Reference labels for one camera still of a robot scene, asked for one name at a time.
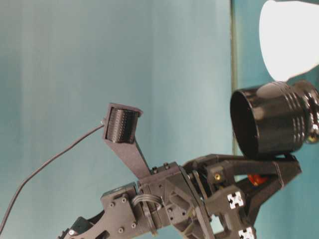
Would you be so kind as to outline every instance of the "bright light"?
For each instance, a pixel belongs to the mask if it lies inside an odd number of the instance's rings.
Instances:
[[[260,15],[260,46],[269,74],[276,81],[319,64],[319,5],[267,1]]]

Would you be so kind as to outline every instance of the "black 3d-printed part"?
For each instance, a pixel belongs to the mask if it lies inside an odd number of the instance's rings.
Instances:
[[[114,143],[133,143],[138,117],[138,112],[113,108],[107,139]]]

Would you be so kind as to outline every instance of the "brass screw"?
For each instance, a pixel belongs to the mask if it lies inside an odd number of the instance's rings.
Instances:
[[[216,173],[216,174],[215,174],[215,180],[216,180],[216,181],[219,181],[220,179],[221,179],[220,174],[219,174],[219,173]]]
[[[317,140],[318,140],[318,138],[314,134],[308,136],[308,141],[310,143],[316,143]]]

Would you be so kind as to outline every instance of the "black lens tube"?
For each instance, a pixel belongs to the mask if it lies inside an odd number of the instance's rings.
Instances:
[[[305,80],[237,90],[230,113],[237,142],[248,158],[289,153],[319,139],[319,93]]]

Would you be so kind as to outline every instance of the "teal backdrop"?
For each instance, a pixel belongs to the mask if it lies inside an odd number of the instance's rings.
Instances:
[[[109,102],[145,112],[137,139],[150,167],[231,154],[230,46],[227,0],[1,0],[0,217]],[[26,185],[1,239],[56,238],[99,213],[104,192],[136,181],[101,135]]]

